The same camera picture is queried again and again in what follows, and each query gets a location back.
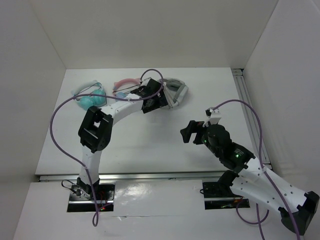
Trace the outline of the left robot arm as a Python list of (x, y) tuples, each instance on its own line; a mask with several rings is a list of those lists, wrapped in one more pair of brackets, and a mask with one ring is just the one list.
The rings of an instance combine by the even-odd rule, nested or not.
[(81, 194), (88, 200), (99, 193), (99, 166), (102, 151), (111, 141), (113, 127), (130, 114), (144, 114), (168, 105), (164, 80), (147, 78), (126, 97), (104, 106), (91, 106), (80, 125), (78, 136), (82, 145), (82, 167), (77, 177)]

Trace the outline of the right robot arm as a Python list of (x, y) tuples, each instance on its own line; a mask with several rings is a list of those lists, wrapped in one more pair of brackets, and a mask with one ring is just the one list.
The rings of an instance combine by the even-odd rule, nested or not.
[(180, 130), (184, 143), (205, 145), (227, 168), (219, 179), (218, 190), (223, 196), (245, 197), (280, 216), (281, 223), (291, 232), (304, 236), (313, 219), (320, 197), (303, 191), (271, 169), (247, 148), (231, 140), (230, 133), (220, 124), (205, 126), (191, 120)]

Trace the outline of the white grey headphones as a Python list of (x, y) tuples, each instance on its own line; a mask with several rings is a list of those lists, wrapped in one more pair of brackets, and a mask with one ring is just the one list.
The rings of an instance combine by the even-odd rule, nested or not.
[(167, 101), (166, 106), (161, 109), (173, 109), (178, 107), (184, 100), (185, 95), (188, 93), (189, 88), (184, 81), (177, 78), (164, 78), (159, 82), (163, 82), (163, 92)]

